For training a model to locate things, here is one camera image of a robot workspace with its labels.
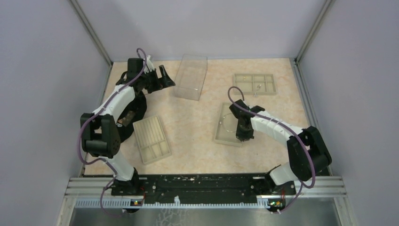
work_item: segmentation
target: metal edge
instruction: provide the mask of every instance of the metal edge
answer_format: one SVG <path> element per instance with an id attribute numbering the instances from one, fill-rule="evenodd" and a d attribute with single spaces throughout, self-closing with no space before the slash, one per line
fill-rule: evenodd
<path id="1" fill-rule="evenodd" d="M 301 97 L 303 109 L 305 110 L 306 118 L 308 120 L 309 125 L 319 128 L 319 124 L 317 122 L 316 116 L 314 114 L 313 105 L 311 103 L 311 99 L 309 97 L 309 92 L 306 87 L 306 82 L 302 76 L 301 70 L 295 59 L 289 59 L 292 67 L 292 71 L 294 73 L 296 86 L 298 87 L 299 96 Z"/>
<path id="2" fill-rule="evenodd" d="M 112 65 L 109 65 L 107 76 L 105 77 L 105 80 L 103 82 L 104 84 L 102 85 L 104 91 L 100 94 L 100 97 L 98 98 L 98 106 L 100 106 L 104 101 L 105 91 L 107 89 L 108 82 L 110 80 L 111 71 L 112 71 Z M 88 157 L 88 153 L 85 153 L 84 155 L 85 156 L 83 157 L 83 159 L 86 161 L 87 157 Z M 85 165 L 82 164 L 82 167 L 80 168 L 80 171 L 79 171 L 79 177 L 81 177 L 84 174 L 85 174 Z"/>
<path id="3" fill-rule="evenodd" d="M 334 198 L 334 202 L 337 207 L 337 215 L 341 225 L 357 226 L 358 224 L 354 217 L 348 197 Z"/>
<path id="4" fill-rule="evenodd" d="M 68 226 L 72 219 L 76 198 L 64 198 L 56 226 Z"/>
<path id="5" fill-rule="evenodd" d="M 132 198 L 105 198 L 103 206 L 107 209 L 264 209 L 270 208 L 267 198 L 257 197 L 257 203 L 226 203 L 226 204 L 181 204 L 180 200 L 175 197 L 174 203 L 154 203 L 132 205 L 132 201 L 142 201 Z M 76 201 L 75 208 L 100 208 L 99 198 L 80 198 Z"/>
<path id="6" fill-rule="evenodd" d="M 70 178 L 65 197 L 98 197 L 109 180 L 110 178 Z M 300 181 L 294 181 L 294 184 L 298 190 L 301 185 Z M 111 191 L 105 191 L 105 196 L 110 197 Z M 341 177 L 317 176 L 315 187 L 313 189 L 304 188 L 301 197 L 347 197 L 347 194 Z"/>
<path id="7" fill-rule="evenodd" d="M 299 50 L 298 56 L 296 57 L 298 62 L 301 62 L 304 54 L 308 50 L 311 42 L 313 41 L 314 37 L 316 36 L 317 32 L 319 31 L 321 25 L 324 22 L 324 19 L 326 18 L 327 13 L 331 9 L 332 5 L 334 4 L 335 0 L 326 0 L 324 2 L 323 7 L 321 8 L 319 15 L 316 18 L 316 21 L 314 22 L 311 30 L 309 31 L 308 36 L 305 39 L 305 42 L 301 46 L 301 49 Z"/>
<path id="8" fill-rule="evenodd" d="M 80 7 L 77 0 L 68 0 L 71 4 L 73 10 L 79 17 L 80 22 L 82 23 L 85 30 L 88 32 L 91 40 L 93 41 L 94 45 L 96 46 L 98 52 L 103 56 L 104 60 L 107 62 L 109 66 L 112 66 L 113 62 L 108 55 L 107 51 L 105 50 L 103 44 L 101 43 L 100 39 L 98 38 L 96 32 L 94 31 L 93 27 L 91 26 L 89 20 L 87 19 L 85 13 L 83 12 L 82 8 Z"/>

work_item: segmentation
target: transparent plastic container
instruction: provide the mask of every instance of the transparent plastic container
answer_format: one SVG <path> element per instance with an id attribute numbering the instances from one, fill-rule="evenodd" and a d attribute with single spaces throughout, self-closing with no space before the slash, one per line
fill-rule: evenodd
<path id="1" fill-rule="evenodd" d="M 175 79 L 175 96 L 200 100 L 207 67 L 206 56 L 184 54 Z"/>

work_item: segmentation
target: beige marble surface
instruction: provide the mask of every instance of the beige marble surface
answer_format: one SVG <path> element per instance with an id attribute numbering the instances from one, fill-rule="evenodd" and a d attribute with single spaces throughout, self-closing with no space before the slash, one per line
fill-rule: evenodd
<path id="1" fill-rule="evenodd" d="M 174 79 L 180 61 L 158 61 Z M 108 97 L 127 63 L 114 63 L 106 89 Z M 276 96 L 246 95 L 246 103 L 264 107 L 282 120 L 307 127 L 303 105 L 289 59 L 208 60 L 208 71 L 199 101 L 176 98 L 173 88 L 147 95 L 145 117 L 158 115 L 169 142 L 172 156 L 143 165 L 133 134 L 122 143 L 120 151 L 139 174 L 242 173 L 267 172 L 288 161 L 285 147 L 265 134 L 255 131 L 255 139 L 242 147 L 216 144 L 212 141 L 222 102 L 229 102 L 227 89 L 235 73 L 271 73 L 277 85 Z M 103 163 L 86 166 L 85 174 L 111 174 Z"/>

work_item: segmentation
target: plastic tray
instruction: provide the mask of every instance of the plastic tray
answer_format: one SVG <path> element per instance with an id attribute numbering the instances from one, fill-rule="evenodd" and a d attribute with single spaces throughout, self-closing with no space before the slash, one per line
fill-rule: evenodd
<path id="1" fill-rule="evenodd" d="M 217 117 L 213 141 L 218 144 L 241 147 L 242 142 L 236 138 L 238 119 L 231 113 L 231 103 L 222 103 Z"/>
<path id="2" fill-rule="evenodd" d="M 244 95 L 276 95 L 276 83 L 272 74 L 235 74 L 233 84 Z"/>
<path id="3" fill-rule="evenodd" d="M 133 127 L 144 164 L 172 155 L 158 116 L 136 121 Z"/>

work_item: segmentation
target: metal frame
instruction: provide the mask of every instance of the metal frame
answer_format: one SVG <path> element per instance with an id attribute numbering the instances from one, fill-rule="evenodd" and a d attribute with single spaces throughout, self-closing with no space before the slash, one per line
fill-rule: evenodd
<path id="1" fill-rule="evenodd" d="M 106 50 L 101 44 L 99 38 L 94 32 L 90 22 L 86 18 L 77 0 L 68 0 L 75 12 L 77 13 L 82 25 L 89 33 L 92 41 L 97 47 L 100 54 L 103 56 L 105 61 L 110 66 L 110 72 L 112 68 L 112 61 L 110 60 Z M 319 128 L 319 124 L 314 113 L 314 109 L 309 97 L 308 89 L 306 86 L 305 78 L 303 77 L 300 62 L 306 53 L 307 49 L 311 45 L 317 31 L 320 29 L 326 13 L 331 9 L 335 0 L 326 0 L 323 8 L 320 11 L 312 29 L 310 30 L 304 44 L 302 45 L 298 56 L 291 58 L 291 66 L 294 71 L 295 81 L 299 89 L 299 93 L 302 99 L 305 114 L 310 125 Z M 104 186 L 109 182 L 111 178 L 71 178 L 68 187 L 65 192 L 64 201 L 60 211 L 60 215 L 57 221 L 58 226 L 67 226 L 70 224 L 72 213 L 74 208 L 99 208 L 99 199 Z M 300 182 L 294 182 L 296 190 L 299 189 Z M 237 204 L 181 204 L 180 201 L 175 199 L 175 203 L 167 204 L 143 204 L 142 206 L 131 206 L 130 201 L 140 201 L 143 196 L 111 196 L 111 191 L 107 190 L 104 193 L 104 206 L 106 208 L 267 208 L 268 199 L 279 198 L 279 195 L 258 195 L 257 203 L 237 203 Z M 287 195 L 287 198 L 292 198 L 293 195 Z M 329 177 L 316 177 L 316 184 L 313 189 L 303 188 L 298 198 L 334 198 L 337 217 L 339 218 L 341 225 L 357 225 L 351 206 L 348 201 L 347 192 L 343 184 L 342 178 L 339 176 Z"/>
<path id="2" fill-rule="evenodd" d="M 302 60 L 304 54 L 308 50 L 311 42 L 313 41 L 314 37 L 316 36 L 317 32 L 319 31 L 321 25 L 324 22 L 324 19 L 325 19 L 327 13 L 333 6 L 334 2 L 335 2 L 335 0 L 326 0 L 324 2 L 324 5 L 321 8 L 319 15 L 317 16 L 316 21 L 314 22 L 311 30 L 309 31 L 308 36 L 306 37 L 305 42 L 303 43 L 301 49 L 299 50 L 298 56 L 296 57 L 297 62 L 300 62 Z"/>
<path id="3" fill-rule="evenodd" d="M 111 180 L 110 177 L 103 178 L 71 178 L 65 192 L 64 202 L 57 225 L 69 225 L 74 208 L 99 208 L 100 195 L 103 188 Z M 296 190 L 301 183 L 294 181 Z M 286 198 L 293 198 L 294 195 L 287 195 Z M 341 177 L 317 176 L 313 189 L 303 188 L 298 198 L 336 198 L 342 200 L 347 193 Z M 264 209 L 268 208 L 269 199 L 279 199 L 280 195 L 257 195 L 257 202 L 254 203 L 233 203 L 233 204 L 182 204 L 178 197 L 174 203 L 143 204 L 142 206 L 132 205 L 132 201 L 142 201 L 143 196 L 112 196 L 111 191 L 104 193 L 103 204 L 108 209 Z"/>
<path id="4" fill-rule="evenodd" d="M 103 56 L 104 60 L 107 62 L 109 66 L 112 66 L 113 62 L 110 59 L 107 51 L 105 50 L 103 44 L 101 43 L 100 39 L 98 38 L 96 32 L 94 31 L 93 27 L 91 26 L 89 20 L 87 19 L 85 13 L 83 12 L 82 8 L 80 7 L 77 0 L 68 0 L 71 4 L 73 10 L 79 17 L 80 22 L 82 23 L 85 30 L 88 32 L 91 40 L 93 41 L 94 45 L 96 46 L 98 52 Z"/>

